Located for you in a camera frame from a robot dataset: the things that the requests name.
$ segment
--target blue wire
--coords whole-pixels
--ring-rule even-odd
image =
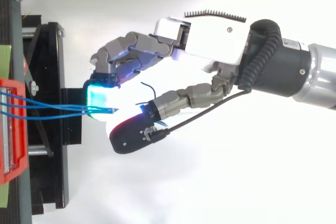
[[[69,111],[82,111],[83,109],[76,109],[76,108],[69,108],[68,105],[51,105],[51,104],[47,104],[47,103],[43,103],[43,102],[38,102],[38,101],[34,101],[28,98],[24,98],[24,97],[20,97],[18,95],[14,95],[14,94],[9,94],[9,93],[4,93],[4,92],[0,92],[1,95],[6,95],[8,97],[13,97],[13,98],[17,98],[32,104],[37,104],[43,107],[48,107],[48,108],[52,108],[52,109],[57,109],[57,110],[69,110]],[[103,111],[112,111],[112,109],[108,109],[108,108],[101,108],[101,107],[96,107],[96,106],[86,106],[87,108],[97,108],[97,110],[103,110]]]
[[[0,111],[0,114],[11,116],[13,118],[17,119],[24,119],[24,120],[53,120],[53,119],[62,119],[62,118],[70,118],[74,116],[82,116],[82,115],[88,115],[88,114],[108,114],[108,113],[102,113],[101,111],[97,112],[90,112],[90,113],[75,113],[75,114],[67,114],[67,115],[53,115],[53,116],[20,116],[20,115],[13,115],[7,112]]]
[[[4,105],[7,107],[11,107],[11,108],[23,108],[23,109],[52,109],[50,107],[46,107],[46,106],[40,106],[40,105],[16,105],[16,104],[10,104],[10,103],[4,103],[4,102],[0,102],[0,105]],[[62,107],[72,107],[73,105],[58,105],[58,106],[62,106]],[[101,108],[101,107],[94,107],[94,106],[88,106],[87,108],[83,108],[81,111],[106,111],[106,112],[111,112],[113,110],[116,109],[106,109],[106,108]]]

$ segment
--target blue light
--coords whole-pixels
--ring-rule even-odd
[[[118,88],[106,88],[97,85],[89,85],[87,87],[87,106],[97,106],[102,108],[118,109],[113,104],[113,98]],[[89,114],[92,118],[99,121],[107,121],[111,114]]]

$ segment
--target robotic hand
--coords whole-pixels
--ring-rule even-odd
[[[166,57],[187,59],[191,65],[197,57],[204,62],[204,71],[216,74],[211,84],[164,93],[116,126],[110,141],[117,153],[131,153],[155,143],[252,89],[336,109],[336,49],[284,39],[271,20],[248,26],[243,17],[211,10],[188,12],[184,18],[162,18],[153,35],[130,32],[107,43],[90,60],[96,69],[85,84],[87,101],[92,101],[90,87],[120,87]],[[224,99],[233,85],[242,92]],[[181,109],[211,104],[170,129],[157,130],[154,126]]]

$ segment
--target metal rod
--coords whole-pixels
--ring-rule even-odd
[[[0,88],[1,92],[7,93],[6,88]],[[1,101],[3,103],[7,102],[7,96],[2,95],[1,96]],[[3,112],[7,112],[7,107],[2,105],[1,110]],[[1,123],[2,123],[2,145],[3,145],[3,155],[4,155],[4,172],[8,173],[9,172],[9,146],[8,146],[8,119],[6,115],[1,115]]]
[[[36,31],[36,27],[22,28],[22,38],[24,38],[24,39],[33,38],[35,31]]]
[[[30,145],[28,146],[29,156],[42,156],[48,155],[47,149],[44,145]]]

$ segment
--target small black cable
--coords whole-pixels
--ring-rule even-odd
[[[154,99],[155,99],[156,98],[156,91],[155,91],[155,89],[152,86],[150,86],[149,84],[146,84],[144,82],[141,82],[141,84],[145,85],[145,86],[147,86],[147,87],[149,87],[149,88],[151,88],[153,90],[153,92],[154,92]]]
[[[156,98],[156,91],[155,91],[155,89],[152,87],[152,86],[150,86],[149,84],[146,84],[146,83],[144,83],[144,82],[140,82],[142,85],[145,85],[145,86],[147,86],[147,87],[149,87],[149,88],[151,88],[152,90],[153,90],[153,93],[154,93],[154,99]],[[143,105],[143,104],[148,104],[148,102],[139,102],[139,103],[136,103],[135,105]]]
[[[169,129],[169,132],[171,133],[171,132],[173,132],[173,131],[175,131],[175,130],[177,130],[177,129],[179,129],[179,128],[181,128],[181,127],[183,127],[183,126],[185,126],[185,125],[187,125],[187,124],[189,124],[189,123],[195,121],[196,119],[200,118],[201,116],[204,116],[205,114],[209,113],[210,111],[213,111],[215,108],[221,106],[222,104],[224,104],[224,103],[226,103],[226,102],[228,102],[228,101],[230,101],[230,100],[232,100],[232,99],[234,99],[234,98],[237,98],[237,97],[239,97],[239,96],[241,96],[241,95],[248,94],[248,93],[249,93],[248,91],[243,91],[243,92],[239,92],[239,93],[237,93],[237,94],[233,94],[233,95],[231,95],[230,97],[225,98],[224,100],[221,100],[220,102],[217,102],[215,105],[213,105],[213,106],[211,106],[210,108],[208,108],[208,109],[202,111],[201,113],[199,113],[199,114],[197,114],[197,115],[195,115],[195,116],[193,116],[193,117],[191,117],[191,118],[185,120],[185,121],[182,122],[182,123],[179,123],[179,124],[177,124],[177,125],[171,127],[171,128]]]

